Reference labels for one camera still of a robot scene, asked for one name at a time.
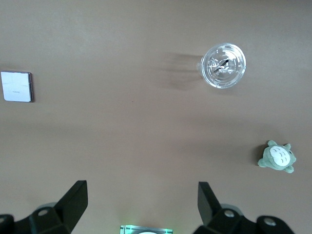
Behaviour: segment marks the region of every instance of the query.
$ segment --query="green stuffed animal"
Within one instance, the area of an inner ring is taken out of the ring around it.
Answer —
[[[264,150],[263,158],[258,161],[258,165],[292,173],[292,164],[296,162],[296,158],[290,149],[290,144],[278,145],[275,141],[269,140],[268,147]]]

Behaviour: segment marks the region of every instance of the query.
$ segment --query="tabletop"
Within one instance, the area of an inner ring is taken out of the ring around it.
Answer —
[[[22,219],[87,180],[73,233],[191,234],[207,181],[253,222],[312,233],[310,1],[0,2],[0,70],[30,72],[34,91],[0,99],[1,214]],[[224,42],[246,72],[220,90],[196,64]],[[293,173],[258,166],[268,140],[291,144]]]

